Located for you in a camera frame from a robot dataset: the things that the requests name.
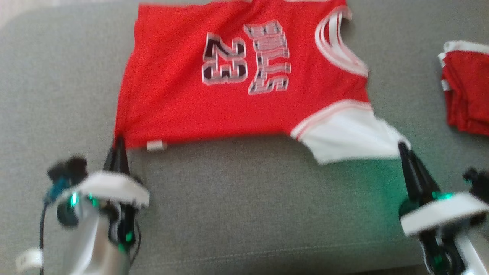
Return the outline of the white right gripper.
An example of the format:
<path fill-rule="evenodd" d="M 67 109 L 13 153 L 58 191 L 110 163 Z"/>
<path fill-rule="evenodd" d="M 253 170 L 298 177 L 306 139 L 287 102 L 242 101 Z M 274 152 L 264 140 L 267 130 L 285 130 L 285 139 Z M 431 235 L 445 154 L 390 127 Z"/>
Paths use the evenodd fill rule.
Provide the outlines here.
<path fill-rule="evenodd" d="M 398 143 L 408 198 L 433 197 L 440 188 L 420 158 Z M 404 234 L 418 239 L 430 275 L 487 275 L 488 240 L 472 224 L 487 216 L 488 205 L 461 192 L 435 200 L 400 216 Z"/>

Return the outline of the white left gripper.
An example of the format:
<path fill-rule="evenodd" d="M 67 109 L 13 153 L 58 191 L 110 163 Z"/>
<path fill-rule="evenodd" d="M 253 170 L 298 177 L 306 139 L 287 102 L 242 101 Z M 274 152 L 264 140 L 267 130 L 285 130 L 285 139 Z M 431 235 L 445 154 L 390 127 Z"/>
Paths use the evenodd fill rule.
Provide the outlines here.
<path fill-rule="evenodd" d="M 150 204 L 147 188 L 127 174 L 127 150 L 124 138 L 119 136 L 118 145 L 114 139 L 109 146 L 104 171 L 90 174 L 71 190 L 71 210 L 78 221 L 91 211 L 108 218 L 108 238 L 124 252 L 129 252 L 137 241 L 136 214 Z"/>

